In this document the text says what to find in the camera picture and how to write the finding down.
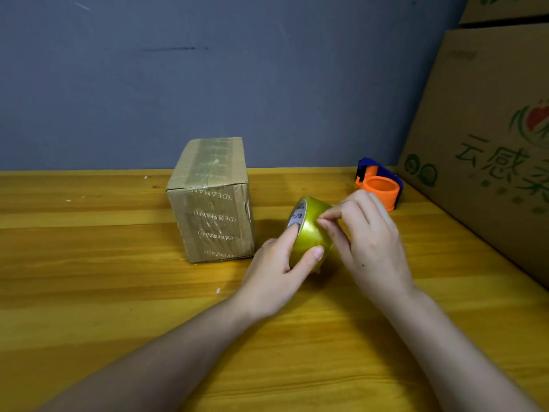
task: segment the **large cardboard box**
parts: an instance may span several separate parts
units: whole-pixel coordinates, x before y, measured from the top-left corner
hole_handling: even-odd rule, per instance
[[[191,140],[166,191],[189,262],[254,255],[242,138]]]
[[[549,286],[549,24],[449,31],[398,173]]]
[[[549,14],[549,0],[469,0],[460,25]]]

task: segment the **yellow tape roll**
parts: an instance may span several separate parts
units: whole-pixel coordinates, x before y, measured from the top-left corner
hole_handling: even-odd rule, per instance
[[[291,268],[299,262],[307,250],[317,245],[324,247],[324,256],[317,263],[314,270],[318,269],[322,262],[324,262],[328,251],[332,248],[332,240],[324,228],[316,223],[316,220],[320,214],[331,207],[331,205],[312,197],[303,197],[295,205],[290,213],[287,224],[288,227],[294,223],[299,224],[298,238],[295,240],[292,254],[290,255],[289,264]]]

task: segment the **fingernail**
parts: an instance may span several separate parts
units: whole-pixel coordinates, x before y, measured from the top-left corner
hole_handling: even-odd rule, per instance
[[[312,254],[315,255],[317,260],[320,260],[322,258],[322,255],[324,254],[324,247],[322,247],[321,245],[318,245],[317,247],[313,247]]]

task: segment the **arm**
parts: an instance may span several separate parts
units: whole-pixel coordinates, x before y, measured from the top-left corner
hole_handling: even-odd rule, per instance
[[[338,219],[349,228],[352,245]],[[375,195],[355,192],[322,214],[319,224],[361,291],[414,354],[445,411],[541,411],[415,287],[398,229]]]
[[[296,225],[268,240],[234,295],[88,376],[40,411],[175,410],[239,335],[290,300],[322,257],[322,247],[312,248],[289,270],[297,234]]]

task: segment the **hand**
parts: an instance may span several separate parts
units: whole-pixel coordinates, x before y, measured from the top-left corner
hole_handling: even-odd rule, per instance
[[[349,228],[351,242],[337,223]],[[375,194],[359,189],[320,215],[326,229],[361,291],[377,307],[416,287],[395,223]]]
[[[256,320],[286,305],[324,254],[322,246],[313,247],[290,270],[288,260],[298,232],[298,225],[293,224],[280,237],[267,240],[242,279],[235,297]]]

